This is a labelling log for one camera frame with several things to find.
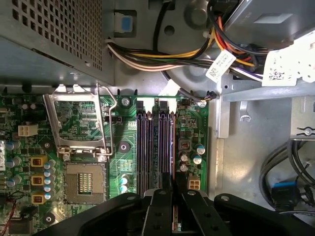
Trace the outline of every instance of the chip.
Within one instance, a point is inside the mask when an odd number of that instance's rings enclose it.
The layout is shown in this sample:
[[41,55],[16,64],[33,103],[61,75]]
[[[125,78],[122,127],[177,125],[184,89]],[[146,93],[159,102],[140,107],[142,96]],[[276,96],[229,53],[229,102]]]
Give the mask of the chip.
[[33,233],[33,220],[10,220],[10,235],[31,235]]

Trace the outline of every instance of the blue capacitor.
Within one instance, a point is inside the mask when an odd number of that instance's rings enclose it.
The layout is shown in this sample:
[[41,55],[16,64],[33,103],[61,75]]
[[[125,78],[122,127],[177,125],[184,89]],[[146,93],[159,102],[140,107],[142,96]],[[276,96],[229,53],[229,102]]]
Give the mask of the blue capacitor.
[[202,144],[196,144],[195,149],[199,155],[203,155],[206,152],[206,149]]

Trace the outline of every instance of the red wire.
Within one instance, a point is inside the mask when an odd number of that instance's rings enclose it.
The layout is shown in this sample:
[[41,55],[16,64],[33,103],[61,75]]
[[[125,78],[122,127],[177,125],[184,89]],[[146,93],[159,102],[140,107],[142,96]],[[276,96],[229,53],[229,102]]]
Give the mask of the red wire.
[[5,224],[5,226],[4,226],[4,229],[2,230],[1,236],[3,236],[3,235],[5,234],[5,232],[6,232],[6,230],[9,228],[10,220],[11,220],[12,217],[13,217],[15,208],[16,208],[16,201],[13,201],[13,206],[12,206],[12,210],[11,210],[10,215],[9,215],[9,219],[8,219],[8,221],[6,222],[6,224]]

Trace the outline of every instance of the metal bracket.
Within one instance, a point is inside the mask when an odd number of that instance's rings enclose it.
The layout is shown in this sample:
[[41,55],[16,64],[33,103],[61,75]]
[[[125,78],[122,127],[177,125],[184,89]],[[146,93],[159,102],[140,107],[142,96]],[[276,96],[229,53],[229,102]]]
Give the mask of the metal bracket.
[[240,121],[250,122],[252,117],[247,111],[248,101],[241,101],[240,104]]
[[[105,89],[111,98],[114,100],[114,105],[109,108],[109,129],[110,129],[110,147],[106,146],[106,138],[102,120],[102,110],[99,99],[99,84],[96,85],[95,94],[85,90],[79,85],[73,85],[72,88],[67,88],[65,85],[59,85],[53,94],[45,94],[43,96],[49,122],[52,128],[55,144],[58,154],[61,154],[64,159],[76,153],[90,153],[93,157],[97,157],[99,162],[106,161],[106,156],[113,155],[113,129],[112,129],[112,110],[117,106],[117,100],[105,86]],[[96,122],[95,126],[100,131],[102,138],[97,141],[74,141],[65,140],[60,137],[59,132],[62,129],[61,122],[58,120],[55,102],[93,102],[95,104]]]
[[292,98],[291,138],[315,140],[315,96]]

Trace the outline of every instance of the ventilation holes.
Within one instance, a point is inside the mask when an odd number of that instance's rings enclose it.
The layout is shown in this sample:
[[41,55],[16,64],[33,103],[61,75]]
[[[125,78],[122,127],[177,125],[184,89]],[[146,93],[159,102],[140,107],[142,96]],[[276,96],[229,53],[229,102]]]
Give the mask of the ventilation holes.
[[11,2],[15,20],[101,70],[101,0]]
[[19,13],[16,10],[12,10],[12,16],[15,20],[19,21],[20,17],[19,17]]
[[29,26],[29,21],[28,21],[28,19],[27,19],[26,16],[23,16],[23,17],[22,17],[22,22],[23,22],[23,25]]
[[19,1],[18,0],[12,0],[12,4],[16,7],[19,7]]
[[35,12],[32,9],[30,9],[30,16],[35,19]]
[[25,3],[22,3],[22,11],[24,11],[25,13],[28,12],[28,6]]

